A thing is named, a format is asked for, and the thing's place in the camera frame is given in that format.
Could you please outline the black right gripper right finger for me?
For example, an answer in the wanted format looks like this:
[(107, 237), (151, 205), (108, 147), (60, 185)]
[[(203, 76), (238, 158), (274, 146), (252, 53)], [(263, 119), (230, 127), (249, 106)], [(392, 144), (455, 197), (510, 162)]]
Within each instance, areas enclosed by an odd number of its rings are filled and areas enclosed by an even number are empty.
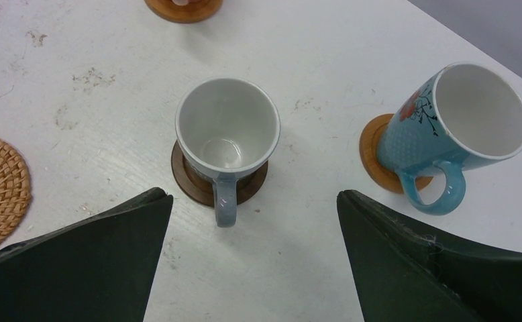
[(428, 225), (355, 191), (337, 213), (366, 321), (522, 321), (522, 253)]

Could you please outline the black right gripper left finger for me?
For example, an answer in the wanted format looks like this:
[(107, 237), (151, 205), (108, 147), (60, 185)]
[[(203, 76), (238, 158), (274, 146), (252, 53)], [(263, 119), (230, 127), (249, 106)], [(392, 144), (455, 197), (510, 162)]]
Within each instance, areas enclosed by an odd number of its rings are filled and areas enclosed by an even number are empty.
[(142, 321), (173, 201), (155, 187), (0, 249), (0, 321)]

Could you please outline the blue mug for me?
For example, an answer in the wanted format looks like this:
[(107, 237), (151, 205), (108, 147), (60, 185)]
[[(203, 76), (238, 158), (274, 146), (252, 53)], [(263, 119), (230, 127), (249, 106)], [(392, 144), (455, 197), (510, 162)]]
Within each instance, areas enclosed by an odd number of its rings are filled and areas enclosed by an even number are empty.
[(494, 71), (456, 62), (421, 85), (380, 136), (376, 157), (394, 172), (410, 204), (445, 215), (466, 194), (465, 171), (522, 150), (522, 100)]

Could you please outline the small white cup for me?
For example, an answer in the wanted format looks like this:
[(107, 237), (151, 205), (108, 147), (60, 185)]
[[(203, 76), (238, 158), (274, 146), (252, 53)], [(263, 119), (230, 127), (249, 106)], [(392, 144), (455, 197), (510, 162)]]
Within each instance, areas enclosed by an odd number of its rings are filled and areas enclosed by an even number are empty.
[(280, 116), (275, 104), (250, 81), (214, 77), (182, 97), (174, 127), (183, 156), (213, 187), (217, 225), (234, 226), (238, 180), (259, 170), (278, 144)]

